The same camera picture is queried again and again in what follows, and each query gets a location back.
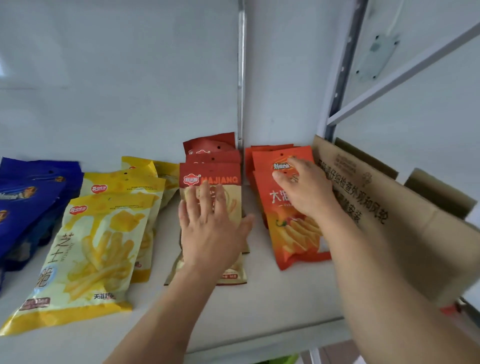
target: yellow snack bag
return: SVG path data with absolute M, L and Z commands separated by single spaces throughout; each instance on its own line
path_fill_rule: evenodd
M 153 194 L 154 202 L 150 209 L 150 215 L 147 219 L 147 225 L 142 238 L 142 244 L 138 256 L 135 260 L 135 268 L 133 269 L 132 280 L 130 283 L 147 282 L 150 279 L 153 256 L 153 228 L 155 220 L 160 210 L 163 199 L 166 180 L 163 178 L 151 177 L 142 173 L 142 168 L 132 170 L 122 170 L 120 173 L 90 173 L 84 174 L 84 182 L 80 191 L 80 196 L 85 194 L 103 194 L 119 193 L 119 194 Z M 127 211 L 118 213 L 112 218 L 110 227 L 118 231 L 129 231 L 134 229 L 140 216 L 130 216 Z
M 149 164 L 151 161 L 152 160 L 150 159 L 137 157 L 122 157 L 121 167 L 122 169 L 141 168 L 146 164 Z M 158 177 L 167 180 L 165 183 L 165 191 L 163 192 L 162 204 L 160 205 L 161 210 L 168 204 L 175 192 L 179 189 L 180 164 L 162 162 L 160 160 L 154 160 L 153 164 L 156 168 Z
M 125 293 L 153 199 L 101 194 L 71 200 L 33 292 L 0 336 L 130 311 Z M 138 223 L 130 223 L 130 231 L 113 229 L 112 221 L 125 212 Z

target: red logo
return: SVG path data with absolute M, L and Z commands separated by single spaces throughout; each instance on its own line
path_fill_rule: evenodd
M 95 194 L 100 194 L 102 192 L 105 192 L 106 190 L 107 190 L 106 184 L 94 184 L 92 186 L 92 192 Z
M 86 210 L 88 209 L 87 206 L 83 205 L 83 206 L 74 206 L 70 209 L 70 213 L 72 215 L 78 215 L 78 214 L 81 214 L 82 212 L 85 212 Z
M 200 174 L 197 176 L 193 173 L 190 173 L 188 176 L 183 177 L 183 183 L 189 186 L 193 186 L 194 184 L 200 182 L 200 177 Z

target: white wall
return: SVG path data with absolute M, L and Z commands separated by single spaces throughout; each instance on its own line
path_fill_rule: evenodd
M 480 200 L 480 37 L 340 122 L 336 136 L 399 171 Z
M 309 145 L 351 0 L 248 0 L 245 145 Z
M 343 105 L 360 96 L 435 42 L 467 29 L 480 19 L 478 0 L 405 0 L 392 32 L 393 35 L 399 35 L 400 43 L 376 80 L 360 82 L 355 76 L 356 67 L 375 37 L 385 33 L 399 4 L 400 0 L 369 1 Z
M 237 0 L 3 0 L 0 155 L 116 170 L 237 130 Z

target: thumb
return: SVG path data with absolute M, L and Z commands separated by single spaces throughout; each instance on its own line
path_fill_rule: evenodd
M 254 219 L 254 215 L 248 214 L 241 220 L 240 225 L 237 228 L 237 232 L 243 239 L 246 239 L 248 234 L 250 234 L 250 232 L 252 231 Z
M 286 174 L 283 174 L 282 172 L 274 171 L 272 173 L 273 179 L 275 182 L 278 183 L 280 187 L 282 187 L 287 194 L 291 191 L 294 182 L 290 180 L 290 178 L 287 177 Z

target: cardboard box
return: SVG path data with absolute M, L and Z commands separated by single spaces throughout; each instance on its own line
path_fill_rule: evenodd
M 318 136 L 312 149 L 343 209 L 430 301 L 450 305 L 480 277 L 480 231 Z

